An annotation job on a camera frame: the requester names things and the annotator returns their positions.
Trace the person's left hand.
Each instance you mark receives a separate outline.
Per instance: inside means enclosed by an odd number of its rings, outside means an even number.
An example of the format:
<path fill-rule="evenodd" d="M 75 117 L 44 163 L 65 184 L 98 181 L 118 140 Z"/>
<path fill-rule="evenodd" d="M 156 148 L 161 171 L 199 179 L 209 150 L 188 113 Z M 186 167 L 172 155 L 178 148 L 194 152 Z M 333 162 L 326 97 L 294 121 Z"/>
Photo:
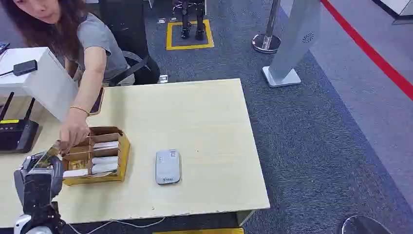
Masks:
<path fill-rule="evenodd" d="M 88 113 L 78 107 L 71 107 L 66 120 L 63 122 L 60 133 L 60 149 L 62 154 L 85 140 L 89 134 L 89 126 L 86 123 Z"/>

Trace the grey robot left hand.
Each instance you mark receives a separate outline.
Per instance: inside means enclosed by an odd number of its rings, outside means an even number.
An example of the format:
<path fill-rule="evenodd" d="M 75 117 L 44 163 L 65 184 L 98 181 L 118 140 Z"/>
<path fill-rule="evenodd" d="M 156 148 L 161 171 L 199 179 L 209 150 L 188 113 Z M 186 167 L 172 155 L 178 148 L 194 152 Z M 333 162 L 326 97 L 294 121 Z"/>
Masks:
<path fill-rule="evenodd" d="M 62 189 L 63 164 L 58 156 L 38 153 L 27 156 L 14 171 L 15 188 L 25 215 L 51 205 Z"/>

